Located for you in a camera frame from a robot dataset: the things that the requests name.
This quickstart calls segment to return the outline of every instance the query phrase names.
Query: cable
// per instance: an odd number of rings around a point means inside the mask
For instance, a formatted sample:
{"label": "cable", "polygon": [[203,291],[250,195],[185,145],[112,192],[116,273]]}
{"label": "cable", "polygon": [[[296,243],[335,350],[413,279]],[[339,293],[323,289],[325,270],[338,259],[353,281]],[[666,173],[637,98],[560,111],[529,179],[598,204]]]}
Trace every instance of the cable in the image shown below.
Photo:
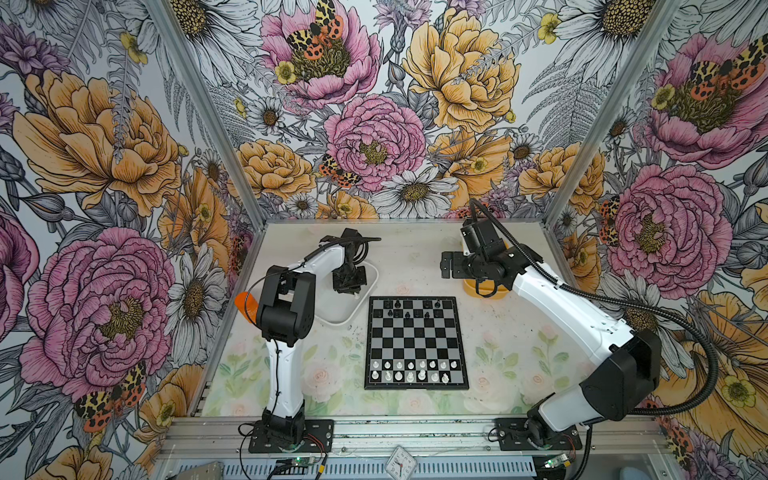
{"label": "cable", "polygon": [[517,239],[515,239],[515,237],[513,237],[512,234],[509,233],[509,230],[507,230],[504,227],[502,222],[500,222],[496,217],[493,216],[493,214],[490,212],[490,210],[488,210],[488,208],[485,205],[481,204],[475,198],[470,199],[469,205],[470,205],[470,211],[473,213],[473,216],[472,216],[473,218],[477,218],[477,213],[475,212],[475,208],[478,208],[485,215],[485,217],[488,218],[488,220],[490,220],[491,223],[493,223],[494,227],[498,228],[498,230],[501,231],[505,237],[507,237],[507,240],[509,240],[509,242],[515,248],[517,248],[520,251],[520,253],[523,254],[525,259],[534,267],[534,269],[541,276],[543,276],[547,281],[553,283],[558,288],[563,289],[564,291],[572,293],[574,295],[584,297],[588,300],[595,300],[598,302],[605,302],[605,303],[613,303],[614,305],[636,308],[639,310],[644,310],[649,313],[653,313],[656,316],[660,316],[662,318],[668,319],[672,322],[675,322],[677,325],[683,327],[701,345],[701,347],[704,350],[704,353],[706,353],[707,355],[707,365],[708,365],[707,380],[704,383],[704,386],[702,387],[701,390],[699,390],[694,396],[692,396],[691,398],[689,398],[688,400],[680,404],[677,404],[674,406],[668,406],[668,407],[661,407],[659,409],[632,409],[630,411],[630,414],[646,415],[646,416],[675,415],[677,413],[686,412],[687,410],[690,410],[700,405],[704,400],[707,399],[707,397],[710,396],[712,392],[714,392],[715,386],[717,385],[717,376],[719,371],[717,351],[714,349],[714,347],[712,346],[712,342],[709,340],[709,338],[707,338],[707,335],[705,333],[701,332],[698,328],[696,328],[695,326],[685,321],[685,319],[682,319],[676,315],[672,315],[666,310],[663,310],[655,306],[648,306],[648,305],[637,303],[631,300],[619,300],[619,299],[614,299],[607,296],[597,295],[595,293],[585,292],[578,288],[574,288],[566,283],[560,283],[558,285],[558,279],[552,276],[547,270],[545,270],[536,260],[532,259],[525,249],[521,248],[521,245],[517,241]]}

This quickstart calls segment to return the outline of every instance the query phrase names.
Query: table surface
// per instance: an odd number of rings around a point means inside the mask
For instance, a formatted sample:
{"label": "table surface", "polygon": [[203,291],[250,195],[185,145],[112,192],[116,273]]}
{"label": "table surface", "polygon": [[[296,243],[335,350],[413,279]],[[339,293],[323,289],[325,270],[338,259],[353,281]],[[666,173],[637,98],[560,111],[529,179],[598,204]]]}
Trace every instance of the table surface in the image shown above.
{"label": "table surface", "polygon": [[[554,256],[539,223],[506,223],[521,243]],[[367,262],[379,270],[371,295],[455,296],[469,390],[365,390],[367,301],[343,326],[316,321],[304,339],[301,388],[308,416],[471,415],[525,413],[552,391],[590,372],[586,355],[541,311],[510,292],[500,300],[468,296],[461,280],[440,277],[440,254],[460,250],[458,223],[278,223],[269,225],[253,269],[288,265],[345,227],[381,237]],[[253,290],[260,296],[260,286]],[[260,331],[237,314],[203,416],[261,415],[269,395],[269,355]]]}

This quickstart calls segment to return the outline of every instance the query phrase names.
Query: pink peony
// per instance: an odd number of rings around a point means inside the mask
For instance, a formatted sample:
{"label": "pink peony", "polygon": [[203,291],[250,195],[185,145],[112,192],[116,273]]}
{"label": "pink peony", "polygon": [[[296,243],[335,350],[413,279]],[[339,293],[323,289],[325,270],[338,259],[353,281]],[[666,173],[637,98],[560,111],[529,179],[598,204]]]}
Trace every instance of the pink peony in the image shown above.
{"label": "pink peony", "polygon": [[[718,90],[705,101],[690,96],[691,65],[713,61],[722,65],[735,58],[748,43],[722,45],[696,34],[656,77],[654,107],[645,126],[645,137],[654,151],[663,151],[680,162],[698,162],[704,168],[723,168],[755,148],[768,134],[768,74],[748,88]],[[674,87],[674,94],[669,87]]]}
{"label": "pink peony", "polygon": [[0,211],[0,341],[16,325],[24,284],[38,268],[38,246],[14,217]]}
{"label": "pink peony", "polygon": [[163,330],[174,281],[165,252],[128,228],[54,253],[29,290],[36,336],[24,345],[22,378],[79,399],[117,385],[139,362],[156,372],[170,349]]}
{"label": "pink peony", "polygon": [[424,161],[426,139],[410,108],[379,95],[357,97],[341,115],[326,120],[328,154],[346,171],[358,174],[360,190],[376,192],[381,183]]}
{"label": "pink peony", "polygon": [[693,165],[643,167],[620,195],[614,221],[619,244],[608,249],[614,271],[630,270],[673,300],[707,284],[733,236],[715,180]]}
{"label": "pink peony", "polygon": [[[318,109],[323,105],[346,103],[358,93],[366,93],[373,88],[379,73],[381,48],[376,34],[368,36],[368,30],[360,24],[357,11],[352,8],[349,14],[340,2],[334,2],[336,14],[344,22],[342,33],[343,48],[349,53],[349,66],[343,76],[325,74],[319,78],[304,81],[297,78],[285,85],[288,92],[296,98],[302,108]],[[266,67],[274,69],[281,61],[293,61],[293,49],[286,37],[299,30],[307,30],[315,21],[315,6],[310,13],[296,10],[294,16],[280,11],[280,16],[265,15],[261,20],[262,49],[267,55],[262,56]]]}

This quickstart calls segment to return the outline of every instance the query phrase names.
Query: daisy center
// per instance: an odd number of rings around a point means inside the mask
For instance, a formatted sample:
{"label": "daisy center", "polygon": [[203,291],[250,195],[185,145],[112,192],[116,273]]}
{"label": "daisy center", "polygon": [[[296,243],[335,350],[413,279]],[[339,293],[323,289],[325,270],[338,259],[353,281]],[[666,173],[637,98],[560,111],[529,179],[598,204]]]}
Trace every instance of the daisy center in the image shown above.
{"label": "daisy center", "polygon": [[400,198],[406,202],[417,202],[429,193],[429,187],[424,184],[405,185],[400,192]]}
{"label": "daisy center", "polygon": [[360,153],[366,156],[368,165],[381,165],[386,160],[388,151],[384,145],[374,140],[370,145],[360,142]]}
{"label": "daisy center", "polygon": [[512,156],[515,160],[521,160],[531,154],[531,148],[528,145],[520,145],[512,151]]}
{"label": "daisy center", "polygon": [[170,0],[170,6],[188,36],[197,35],[205,29],[205,11],[197,0]]}
{"label": "daisy center", "polygon": [[203,300],[203,282],[194,279],[187,287],[187,294],[184,296],[184,313],[187,314],[187,317],[197,318],[203,309]]}
{"label": "daisy center", "polygon": [[136,330],[141,326],[144,318],[144,309],[135,298],[127,298],[120,302],[112,303],[109,307],[111,318],[108,323],[99,327],[104,335],[114,339],[118,333],[122,333],[128,339],[133,339]]}
{"label": "daisy center", "polygon": [[652,220],[652,215],[648,214],[643,217],[641,225],[643,226],[642,230],[634,238],[640,244],[640,248],[645,253],[656,253],[661,250],[664,245],[664,235],[662,235],[664,224],[655,223]]}
{"label": "daisy center", "polygon": [[653,313],[638,308],[628,308],[624,312],[624,319],[627,320],[627,324],[636,332],[642,332],[643,330],[655,332],[659,325]]}
{"label": "daisy center", "polygon": [[656,0],[613,0],[603,13],[603,29],[618,37],[637,34]]}

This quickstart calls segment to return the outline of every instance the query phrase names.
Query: analog clock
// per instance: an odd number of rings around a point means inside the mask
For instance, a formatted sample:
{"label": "analog clock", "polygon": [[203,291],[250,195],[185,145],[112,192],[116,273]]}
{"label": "analog clock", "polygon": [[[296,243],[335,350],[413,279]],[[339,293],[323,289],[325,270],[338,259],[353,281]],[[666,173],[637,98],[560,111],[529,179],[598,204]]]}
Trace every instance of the analog clock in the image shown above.
{"label": "analog clock", "polygon": [[416,459],[403,447],[396,448],[386,463],[386,472],[395,480],[408,480],[415,470]]}

